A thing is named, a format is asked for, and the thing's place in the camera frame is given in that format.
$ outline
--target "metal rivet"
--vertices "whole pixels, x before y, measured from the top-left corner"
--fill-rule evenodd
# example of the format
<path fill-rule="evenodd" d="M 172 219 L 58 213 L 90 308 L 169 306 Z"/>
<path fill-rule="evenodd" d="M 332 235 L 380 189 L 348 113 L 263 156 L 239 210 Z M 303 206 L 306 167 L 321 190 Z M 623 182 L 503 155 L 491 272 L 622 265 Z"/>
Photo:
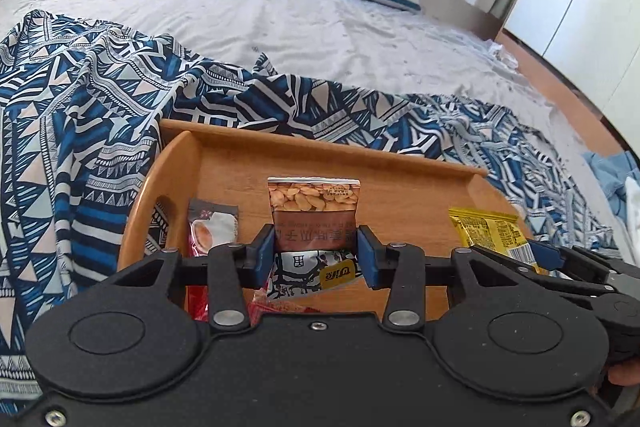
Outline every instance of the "metal rivet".
<path fill-rule="evenodd" d="M 571 427 L 586 427 L 591 421 L 591 415 L 586 411 L 578 411 L 571 416 Z"/>
<path fill-rule="evenodd" d="M 213 321 L 220 326 L 237 326 L 244 321 L 244 314 L 236 310 L 222 310 L 213 315 Z"/>
<path fill-rule="evenodd" d="M 394 326 L 413 326 L 420 320 L 420 316 L 416 312 L 409 310 L 398 310 L 397 312 L 389 313 L 389 322 Z"/>
<path fill-rule="evenodd" d="M 60 411 L 49 411 L 44 415 L 44 421 L 51 427 L 63 427 L 66 425 L 66 416 Z"/>

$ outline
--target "blue gripper pad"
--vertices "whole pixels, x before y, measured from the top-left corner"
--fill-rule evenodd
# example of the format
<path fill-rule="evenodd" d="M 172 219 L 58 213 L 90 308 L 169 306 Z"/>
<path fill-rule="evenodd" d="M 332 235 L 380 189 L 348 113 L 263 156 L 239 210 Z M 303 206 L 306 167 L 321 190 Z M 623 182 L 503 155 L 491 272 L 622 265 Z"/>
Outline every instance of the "blue gripper pad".
<path fill-rule="evenodd" d="M 275 241 L 275 229 L 272 227 L 269 235 L 260 245 L 258 249 L 258 261 L 255 264 L 254 275 L 257 286 L 262 287 L 267 282 L 267 277 L 273 266 L 273 248 Z"/>
<path fill-rule="evenodd" d="M 358 264 L 369 288 L 378 286 L 378 268 L 376 254 L 365 235 L 358 230 Z"/>
<path fill-rule="evenodd" d="M 560 257 L 560 252 L 557 248 L 546 243 L 540 243 L 540 241 L 527 240 L 529 241 L 533 257 L 536 258 L 538 266 L 549 270 L 549 272 L 559 270 L 564 266 L 564 259 Z"/>

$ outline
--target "wooden floor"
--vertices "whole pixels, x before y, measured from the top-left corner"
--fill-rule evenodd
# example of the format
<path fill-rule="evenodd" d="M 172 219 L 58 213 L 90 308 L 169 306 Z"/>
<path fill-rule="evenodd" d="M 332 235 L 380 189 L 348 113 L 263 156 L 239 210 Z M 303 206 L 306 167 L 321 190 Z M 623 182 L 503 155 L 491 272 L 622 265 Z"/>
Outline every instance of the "wooden floor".
<path fill-rule="evenodd" d="M 520 73 L 526 76 L 531 85 L 547 100 L 558 106 L 588 149 L 602 156 L 622 152 L 620 144 L 600 121 L 597 111 L 590 108 L 587 101 L 583 102 L 538 58 L 529 54 L 505 33 L 498 34 L 495 41 L 503 44 L 518 59 Z"/>

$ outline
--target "striped blanket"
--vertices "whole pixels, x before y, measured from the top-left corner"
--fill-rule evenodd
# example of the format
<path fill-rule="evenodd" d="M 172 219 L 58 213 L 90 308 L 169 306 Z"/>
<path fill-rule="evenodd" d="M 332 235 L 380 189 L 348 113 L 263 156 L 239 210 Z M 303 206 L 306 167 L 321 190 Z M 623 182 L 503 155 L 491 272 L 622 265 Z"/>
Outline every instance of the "striped blanket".
<path fill-rule="evenodd" d="M 487 168 L 537 238 L 613 247 L 555 155 L 505 107 L 394 95 L 201 57 L 169 35 L 30 12 L 0 41 L 0 410 L 40 390 L 24 332 L 114 272 L 131 205 L 174 118 Z M 162 246 L 155 217 L 149 251 Z"/>

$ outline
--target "snack bag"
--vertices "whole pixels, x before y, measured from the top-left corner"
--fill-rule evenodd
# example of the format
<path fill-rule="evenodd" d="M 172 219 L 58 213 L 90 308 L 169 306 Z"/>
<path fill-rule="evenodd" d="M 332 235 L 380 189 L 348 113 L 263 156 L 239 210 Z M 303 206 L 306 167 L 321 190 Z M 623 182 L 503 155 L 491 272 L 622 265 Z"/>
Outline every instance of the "snack bag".
<path fill-rule="evenodd" d="M 518 216 L 476 208 L 450 208 L 449 217 L 458 230 L 463 246 L 489 248 L 532 266 L 542 275 L 548 275 L 547 270 L 538 267 L 527 239 L 518 228 Z"/>
<path fill-rule="evenodd" d="M 252 326 L 255 326 L 260 321 L 260 317 L 264 313 L 320 313 L 320 310 L 309 306 L 300 306 L 286 299 L 269 300 L 265 290 L 256 290 L 254 292 L 254 298 L 247 304 L 247 310 L 249 311 L 249 320 L 251 320 Z"/>
<path fill-rule="evenodd" d="M 234 243 L 238 237 L 238 207 L 209 203 L 202 200 L 189 202 L 190 255 L 206 255 L 209 250 L 225 243 Z M 187 288 L 187 307 L 195 320 L 209 320 L 209 303 L 206 286 Z"/>
<path fill-rule="evenodd" d="M 275 227 L 270 299 L 328 290 L 361 275 L 354 255 L 358 180 L 269 178 Z"/>

